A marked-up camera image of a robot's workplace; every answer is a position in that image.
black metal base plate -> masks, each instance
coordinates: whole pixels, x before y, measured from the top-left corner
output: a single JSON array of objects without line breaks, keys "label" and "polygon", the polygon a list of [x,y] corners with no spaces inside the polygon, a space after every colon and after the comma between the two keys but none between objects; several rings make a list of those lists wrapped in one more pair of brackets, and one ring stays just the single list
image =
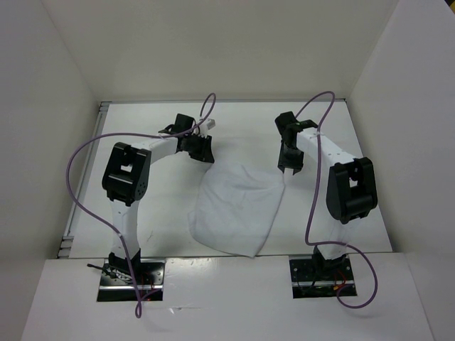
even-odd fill
[{"label": "black metal base plate", "polygon": [[343,268],[323,278],[316,274],[311,255],[289,259],[289,269],[294,298],[334,297],[344,281],[345,285],[352,286],[343,289],[340,296],[357,296],[349,259],[344,261]]},{"label": "black metal base plate", "polygon": [[[146,301],[163,300],[164,265],[165,259],[141,259],[141,273],[137,279],[141,296],[146,295],[151,289],[160,289],[152,293]],[[118,278],[110,278],[106,274],[101,275],[97,302],[124,302],[136,301],[131,281],[123,281]]]}]

white towel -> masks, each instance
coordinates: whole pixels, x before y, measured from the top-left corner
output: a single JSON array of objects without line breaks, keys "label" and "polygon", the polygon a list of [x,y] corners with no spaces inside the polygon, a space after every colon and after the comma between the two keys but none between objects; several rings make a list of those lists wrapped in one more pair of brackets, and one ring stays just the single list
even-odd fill
[{"label": "white towel", "polygon": [[190,233],[212,249],[254,257],[267,240],[283,191],[279,170],[215,162],[202,179],[195,210],[188,214]]}]

black bracket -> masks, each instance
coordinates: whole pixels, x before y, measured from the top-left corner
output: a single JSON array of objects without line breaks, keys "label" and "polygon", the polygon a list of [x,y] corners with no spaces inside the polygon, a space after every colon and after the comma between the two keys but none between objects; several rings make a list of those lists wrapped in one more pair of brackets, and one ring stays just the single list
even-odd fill
[{"label": "black bracket", "polygon": [[[350,180],[357,184],[351,187]],[[364,218],[378,206],[375,171],[369,158],[356,158],[330,167],[326,204],[331,216],[342,224]]]},{"label": "black bracket", "polygon": [[[160,133],[179,134],[191,129],[194,118],[183,114],[177,114],[174,124],[167,126]],[[196,134],[186,134],[178,138],[177,152],[186,151],[190,158],[198,161],[214,163],[212,154],[212,136],[200,136]]]},{"label": "black bracket", "polygon": [[102,177],[102,187],[107,191],[107,197],[122,201],[127,206],[142,199],[149,185],[150,161],[150,151],[117,142]]},{"label": "black bracket", "polygon": [[[111,269],[116,269],[116,270],[122,272],[123,274],[128,274],[130,276],[133,276],[133,274],[131,274],[129,271],[128,261],[126,259],[115,256],[115,254],[113,252],[111,252],[109,254],[108,259],[109,259],[109,267]],[[132,256],[131,265],[133,266],[133,271],[134,271],[135,277],[138,278],[139,275],[141,274],[141,267],[142,267],[141,249],[139,249],[139,251],[134,256]]]},{"label": "black bracket", "polygon": [[304,167],[304,152],[297,149],[297,134],[307,128],[317,128],[312,120],[297,121],[293,112],[284,112],[275,119],[278,132],[282,136],[279,150],[278,169],[284,172],[285,168],[293,169],[293,174]]},{"label": "black bracket", "polygon": [[337,259],[325,259],[318,247],[314,247],[311,259],[313,260],[313,266],[318,276],[328,278],[332,277],[334,271],[343,266],[346,254]]}]

white table surface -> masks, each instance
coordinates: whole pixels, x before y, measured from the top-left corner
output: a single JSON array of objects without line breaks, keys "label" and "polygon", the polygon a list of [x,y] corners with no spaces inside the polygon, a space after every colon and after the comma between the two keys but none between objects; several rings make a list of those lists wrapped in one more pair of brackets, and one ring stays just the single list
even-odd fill
[{"label": "white table surface", "polygon": [[[311,104],[299,117],[318,122],[327,103]],[[261,170],[276,171],[280,135],[274,119],[286,111],[296,113],[297,102],[221,102],[212,118],[216,127],[212,149],[216,161],[237,161]],[[198,117],[200,103],[171,102],[148,104],[111,104],[102,133],[120,131],[155,134],[173,123],[177,113]],[[341,148],[362,156],[346,103],[336,102],[324,123],[323,132]],[[100,141],[90,176],[83,185],[81,200],[97,214],[111,219],[111,210],[101,180],[114,143],[134,143],[142,138],[109,137]],[[194,209],[198,186],[206,163],[178,153],[155,163],[150,170],[147,194],[139,206],[138,236],[142,256],[222,256],[195,241],[188,229],[187,214]],[[310,254],[304,243],[304,228],[311,206],[316,177],[316,163],[304,159],[304,169],[294,177],[284,175],[286,189],[269,237],[259,255]],[[102,223],[76,210],[71,232],[74,234],[70,258],[107,257],[113,233]],[[311,240],[326,239],[324,224],[314,220]],[[379,208],[363,219],[352,244],[368,252],[392,251]]]},{"label": "white table surface", "polygon": [[[76,340],[433,340],[406,258],[370,254],[379,278],[376,299],[349,310],[336,298],[292,298],[289,259],[167,259],[164,300],[97,303],[102,260],[47,261],[23,341]],[[351,255],[361,303],[373,291],[368,265]]]}]

white panel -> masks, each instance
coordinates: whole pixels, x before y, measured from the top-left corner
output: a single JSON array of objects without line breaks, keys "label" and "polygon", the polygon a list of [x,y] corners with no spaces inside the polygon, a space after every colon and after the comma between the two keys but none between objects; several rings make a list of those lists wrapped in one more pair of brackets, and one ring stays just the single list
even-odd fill
[{"label": "white panel", "polygon": [[455,15],[401,0],[348,106],[375,162],[392,243],[409,260],[432,331],[453,340]]},{"label": "white panel", "polygon": [[397,0],[43,0],[98,99],[345,97]]},{"label": "white panel", "polygon": [[[274,123],[282,112],[297,112],[298,102],[221,102],[213,112],[216,127],[212,149],[216,161],[240,162],[264,171],[276,171],[279,157],[280,135]],[[318,122],[328,104],[311,104],[300,116]],[[111,104],[103,133],[134,131],[153,134],[173,123],[176,113],[197,117],[200,103],[149,103]],[[361,156],[353,125],[344,102],[336,102],[323,131],[339,146]],[[114,143],[131,144],[144,140],[129,136],[109,137],[100,141],[87,192],[82,201],[88,208],[111,220],[112,213],[106,192],[102,189],[102,176]],[[187,214],[194,210],[199,183],[210,167],[189,158],[187,153],[169,156],[150,169],[147,194],[139,205],[138,237],[142,256],[222,256],[197,243],[188,229]],[[310,254],[313,247],[304,242],[304,228],[314,194],[316,162],[308,156],[304,169],[295,176],[285,174],[286,189],[266,244],[259,254]],[[102,223],[84,212],[77,211],[71,227],[75,240],[72,258],[107,257],[113,233]],[[311,240],[326,240],[329,233],[325,219],[316,215]],[[390,242],[380,210],[373,210],[361,220],[352,243],[363,251],[391,251]]]},{"label": "white panel", "polygon": [[58,252],[65,163],[91,134],[96,103],[40,1],[0,1],[0,46],[0,338],[14,341]]},{"label": "white panel", "polygon": [[[47,261],[23,341],[433,340],[404,256],[370,259],[380,287],[361,310],[336,298],[293,300],[285,256],[168,259],[164,301],[145,303],[141,320],[134,302],[96,302],[100,274],[90,260]],[[361,302],[372,276],[360,256],[351,261],[359,296],[345,299]]]}]

